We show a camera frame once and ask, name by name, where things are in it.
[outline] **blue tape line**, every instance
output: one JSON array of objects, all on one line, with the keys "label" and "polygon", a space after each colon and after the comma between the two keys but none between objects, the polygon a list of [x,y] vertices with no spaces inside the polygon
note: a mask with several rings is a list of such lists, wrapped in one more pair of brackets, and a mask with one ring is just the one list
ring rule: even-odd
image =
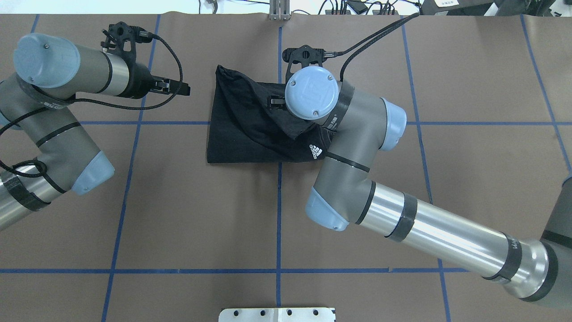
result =
[{"label": "blue tape line", "polygon": [[39,14],[36,15],[36,18],[34,19],[34,24],[32,25],[32,29],[31,29],[31,33],[35,32],[35,28],[38,26],[38,20],[39,20]]},{"label": "blue tape line", "polygon": [[553,125],[552,122],[413,121],[409,125]]},{"label": "blue tape line", "polygon": [[[417,134],[419,137],[419,148],[421,149],[421,160],[423,162],[423,172],[425,174],[425,185],[427,188],[427,195],[429,197],[429,202],[433,204],[433,194],[431,193],[431,184],[429,181],[429,170],[427,169],[427,158],[425,156],[425,147],[423,145],[423,138],[421,133],[421,123],[419,118],[419,109],[417,106],[417,98],[415,96],[415,85],[413,83],[413,71],[411,69],[411,60],[409,57],[409,47],[407,46],[407,35],[405,31],[405,25],[402,25],[403,34],[403,46],[405,48],[405,58],[407,61],[407,72],[409,73],[409,85],[411,87],[411,97],[413,99],[413,110],[415,112],[415,121],[417,122]],[[441,259],[437,260],[439,266],[439,278],[441,280],[441,290],[443,292],[443,304],[445,309],[445,315],[447,322],[451,322],[451,313],[449,309],[449,298],[447,295],[447,285],[445,284],[445,273],[443,271],[443,263]]]},{"label": "blue tape line", "polygon": [[115,274],[275,274],[269,269],[116,269]]},{"label": "blue tape line", "polygon": [[388,268],[283,268],[283,274],[391,273]]},{"label": "blue tape line", "polygon": [[[281,268],[281,274],[468,273],[463,268]],[[109,274],[111,269],[0,268],[0,274]],[[115,269],[113,274],[276,274],[274,268]]]},{"label": "blue tape line", "polygon": [[109,274],[110,269],[2,268],[0,274]]},{"label": "blue tape line", "polygon": [[[155,23],[155,34],[158,34],[159,32],[159,23],[161,22],[161,15],[158,14],[157,15],[157,21]],[[148,68],[149,70],[151,70],[152,66],[153,66],[153,56],[155,54],[155,46],[156,46],[156,40],[153,39],[153,43],[151,45],[151,54],[149,55],[149,63],[148,63]],[[147,96],[144,96],[143,99],[141,100],[141,107],[145,106],[145,101],[146,101]],[[131,178],[133,176],[133,163],[135,161],[135,154],[137,152],[137,144],[139,143],[139,134],[141,132],[141,122],[143,120],[143,112],[144,111],[140,111],[139,112],[139,118],[137,120],[137,129],[135,131],[135,138],[133,140],[133,150],[131,151],[131,160],[129,161],[129,172],[127,174],[127,182],[125,183],[125,192],[123,195],[123,203],[121,205],[121,215],[119,218],[119,226],[117,228],[117,236],[115,239],[115,246],[113,248],[113,258],[112,258],[112,263],[111,263],[111,272],[109,273],[109,279],[108,279],[108,288],[107,288],[107,292],[105,293],[105,302],[104,302],[104,308],[103,308],[103,312],[101,313],[101,322],[105,322],[105,320],[107,319],[107,312],[108,312],[108,308],[109,308],[109,300],[111,298],[111,291],[112,291],[112,287],[113,287],[113,277],[115,274],[115,267],[117,265],[117,254],[119,253],[119,245],[120,245],[120,241],[121,241],[121,233],[123,231],[123,223],[125,220],[125,211],[127,209],[127,197],[129,195],[129,189],[131,187]]]},{"label": "blue tape line", "polygon": [[570,159],[568,158],[568,153],[566,152],[566,148],[564,147],[564,142],[562,141],[560,131],[558,130],[558,125],[556,124],[556,118],[554,117],[552,106],[550,105],[550,101],[548,100],[548,95],[546,94],[546,88],[544,88],[544,83],[542,82],[540,71],[538,70],[536,59],[534,58],[533,49],[532,46],[530,45],[529,33],[526,30],[525,16],[522,14],[521,14],[521,24],[522,24],[522,31],[525,34],[526,46],[529,49],[530,60],[533,63],[534,72],[537,75],[538,84],[540,85],[542,96],[544,97],[544,102],[546,103],[546,108],[548,108],[548,114],[550,115],[550,119],[552,120],[552,124],[554,125],[554,131],[556,132],[558,143],[560,144],[560,149],[562,150],[562,155],[564,156],[564,161],[566,162],[566,167],[568,167],[568,171],[571,171],[572,167],[570,165]]},{"label": "blue tape line", "polygon": [[441,291],[443,292],[443,305],[445,306],[445,318],[447,322],[451,322],[451,310],[449,309],[449,297],[447,295],[447,284],[445,282],[445,272],[443,270],[443,261],[441,259],[437,260],[439,265],[439,277],[441,279]]},{"label": "blue tape line", "polygon": [[278,84],[282,84],[282,27],[278,28]]},{"label": "blue tape line", "polygon": [[[278,27],[278,83],[282,84],[282,27]],[[277,216],[276,216],[276,307],[282,306],[282,162],[278,162],[278,189],[277,189]]]},{"label": "blue tape line", "polygon": [[282,306],[281,269],[282,269],[282,162],[278,162],[278,209],[276,218],[276,306]]},{"label": "blue tape line", "polygon": [[405,25],[401,26],[403,34],[403,46],[405,48],[405,59],[407,62],[407,72],[409,74],[409,86],[411,87],[411,98],[413,100],[413,110],[415,112],[415,121],[417,125],[417,136],[419,138],[419,147],[421,148],[421,160],[423,162],[423,172],[425,174],[425,186],[429,202],[433,204],[433,196],[431,194],[431,185],[429,183],[429,171],[427,169],[427,160],[425,158],[425,146],[423,145],[423,137],[421,134],[421,125],[419,120],[419,109],[417,107],[417,97],[415,96],[415,85],[413,83],[413,71],[411,70],[411,60],[409,58],[409,47],[407,46],[407,36],[405,32]]},{"label": "blue tape line", "polygon": [[[82,125],[137,125],[138,121],[80,121]],[[210,125],[210,121],[141,121],[142,125]],[[408,121],[407,125],[510,125],[510,126],[552,126],[552,122],[478,122],[478,121]],[[556,122],[556,125],[570,126],[572,122]]]},{"label": "blue tape line", "polygon": [[80,121],[82,125],[210,125],[210,121]]}]

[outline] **white logo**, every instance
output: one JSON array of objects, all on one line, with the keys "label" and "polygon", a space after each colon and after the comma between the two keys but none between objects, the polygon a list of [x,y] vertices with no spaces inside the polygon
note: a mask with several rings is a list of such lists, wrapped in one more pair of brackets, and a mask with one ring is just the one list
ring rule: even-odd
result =
[{"label": "white logo", "polygon": [[314,146],[312,144],[310,144],[310,151],[312,151],[312,155],[314,157],[314,160],[316,160],[318,158],[318,156],[321,154],[321,148]]}]

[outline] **wire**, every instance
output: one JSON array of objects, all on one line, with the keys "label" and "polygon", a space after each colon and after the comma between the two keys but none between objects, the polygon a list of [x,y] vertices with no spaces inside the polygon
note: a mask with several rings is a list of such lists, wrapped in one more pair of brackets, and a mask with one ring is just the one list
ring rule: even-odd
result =
[{"label": "wire", "polygon": [[382,3],[381,1],[375,1],[375,2],[373,2],[373,3],[370,4],[370,7],[369,7],[369,8],[367,8],[366,15],[367,15],[368,13],[370,13],[371,7],[373,7],[375,4],[379,5],[379,11],[382,10],[382,8],[383,8],[383,3]]},{"label": "wire", "polygon": [[175,58],[175,61],[177,62],[177,66],[179,69],[179,85],[177,87],[177,90],[171,96],[169,96],[166,100],[164,100],[163,102],[161,102],[157,105],[147,106],[147,107],[131,107],[131,106],[124,106],[124,105],[117,105],[117,104],[111,104],[111,103],[102,102],[102,101],[98,101],[98,100],[92,100],[92,99],[73,99],[73,100],[69,100],[67,102],[69,102],[69,103],[88,102],[88,103],[94,103],[94,104],[99,104],[99,105],[105,105],[105,106],[109,106],[109,107],[115,107],[115,108],[121,108],[121,109],[130,109],[132,111],[147,111],[148,109],[158,108],[158,107],[161,107],[161,106],[167,104],[168,102],[170,102],[177,95],[177,93],[179,92],[179,90],[182,87],[181,61],[178,59],[177,55],[175,54],[175,52],[173,51],[171,46],[169,46],[169,44],[167,44],[167,42],[165,40],[163,40],[163,38],[161,38],[161,37],[159,37],[159,35],[156,35],[153,33],[149,33],[149,35],[151,37],[159,40],[160,42],[162,42],[163,45],[165,45],[165,47],[168,49],[168,51],[171,53],[171,55],[173,56],[173,58]]},{"label": "wire", "polygon": [[251,2],[251,3],[262,3],[263,5],[270,5],[270,3],[268,3],[268,2],[254,1],[254,0],[235,0],[235,1],[244,1],[244,2]]},{"label": "wire", "polygon": [[[357,56],[359,55],[361,52],[363,52],[364,50],[366,50],[367,48],[369,48],[371,45],[373,45],[375,42],[377,42],[378,40],[380,40],[381,38],[387,36],[390,32],[394,31],[395,29],[403,26],[406,22],[408,22],[409,20],[418,17],[419,13],[414,13],[412,15],[410,15],[409,17],[397,20],[389,25],[387,25],[386,27],[380,29],[378,32],[374,33],[373,35],[369,36],[368,38],[370,38],[371,40],[368,41],[365,45],[363,45],[362,47],[360,47],[358,50],[356,50],[353,54],[351,54],[351,56],[348,57],[348,59],[346,59],[346,61],[344,62],[344,65],[341,67],[340,70],[340,81],[344,81],[344,72],[346,67],[348,66],[348,64]],[[368,38],[360,41],[358,44],[363,43],[364,41],[366,41]]]},{"label": "wire", "polygon": [[[0,135],[4,134],[4,132],[6,132],[9,128],[11,128],[12,126],[14,126],[14,125],[20,123],[21,121],[27,119],[28,117],[36,115],[36,114],[41,113],[41,112],[48,111],[48,110],[49,109],[47,107],[41,107],[41,108],[35,109],[29,113],[26,113],[26,114],[20,116],[19,118],[11,121],[10,123],[6,124],[3,128],[1,128],[0,129]],[[23,167],[23,166],[35,166],[36,169],[38,169],[38,173],[28,174],[28,173],[20,172],[20,171],[16,170],[16,168]],[[44,176],[47,172],[46,164],[42,161],[39,161],[39,160],[23,161],[23,162],[20,162],[20,163],[13,165],[12,167],[9,167],[8,165],[6,165],[6,163],[4,163],[0,160],[0,167],[2,167],[4,170],[8,171],[11,174],[23,176],[24,178],[39,178],[40,176]]]},{"label": "wire", "polygon": [[322,2],[322,5],[320,6],[320,10],[318,10],[318,14],[321,13],[321,10],[324,8],[325,3],[328,2],[328,0],[324,0],[324,2]]},{"label": "wire", "polygon": [[310,13],[308,13],[307,11],[304,11],[304,10],[302,10],[302,9],[296,9],[296,10],[292,11],[292,13],[294,13],[294,12],[296,12],[296,11],[303,12],[303,13],[305,13],[305,14],[310,14]]}]

